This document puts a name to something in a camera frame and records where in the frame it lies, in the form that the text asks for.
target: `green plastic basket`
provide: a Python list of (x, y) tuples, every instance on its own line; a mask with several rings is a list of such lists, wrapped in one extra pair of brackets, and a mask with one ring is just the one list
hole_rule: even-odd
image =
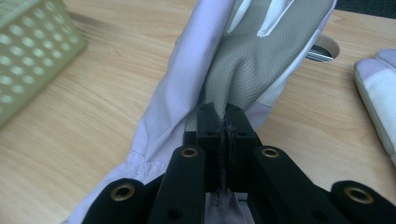
[(0, 0), (0, 127), (85, 45), (62, 0)]

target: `metal grommet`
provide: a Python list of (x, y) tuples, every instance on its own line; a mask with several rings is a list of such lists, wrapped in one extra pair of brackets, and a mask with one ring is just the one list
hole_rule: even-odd
[(357, 203), (370, 204), (374, 202), (373, 196), (366, 192), (364, 189), (359, 189), (356, 187), (346, 187), (344, 188), (344, 193), (346, 194), (346, 196), (348, 196), (348, 198)]
[(279, 152), (272, 148), (265, 148), (262, 150), (262, 155), (269, 157), (269, 158), (277, 158), (279, 157)]
[(198, 151), (197, 151), (197, 149), (195, 149), (193, 147), (187, 147), (187, 148), (184, 148), (183, 150), (181, 150), (181, 155), (183, 157), (194, 157), (194, 156), (198, 155)]
[(122, 202), (134, 196), (134, 192), (133, 184), (121, 184), (111, 190), (111, 199), (116, 202)]

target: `wooden table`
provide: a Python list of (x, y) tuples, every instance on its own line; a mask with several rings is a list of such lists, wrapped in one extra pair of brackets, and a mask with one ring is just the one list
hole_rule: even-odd
[[(0, 131), (0, 222), (59, 223), (130, 150), (194, 0), (66, 0), (86, 50)], [(352, 179), (396, 204), (396, 169), (353, 81), (353, 65), (396, 49), (396, 21), (334, 11), (341, 48), (305, 60), (258, 130), (325, 189)]]

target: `clamp jaw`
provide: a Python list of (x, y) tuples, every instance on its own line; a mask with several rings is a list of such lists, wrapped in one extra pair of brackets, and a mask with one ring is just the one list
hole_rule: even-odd
[(164, 175), (146, 186), (109, 184), (83, 223), (202, 224), (205, 193), (225, 189), (247, 193), (256, 224), (396, 223), (396, 207), (363, 184), (341, 181), (331, 192), (313, 184), (284, 151), (262, 145), (239, 107), (227, 105), (222, 122), (213, 104), (197, 116)]

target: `dark background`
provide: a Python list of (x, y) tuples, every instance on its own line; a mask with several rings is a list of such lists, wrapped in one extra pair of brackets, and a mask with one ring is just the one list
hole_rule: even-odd
[(335, 8), (396, 19), (396, 0), (338, 0)]

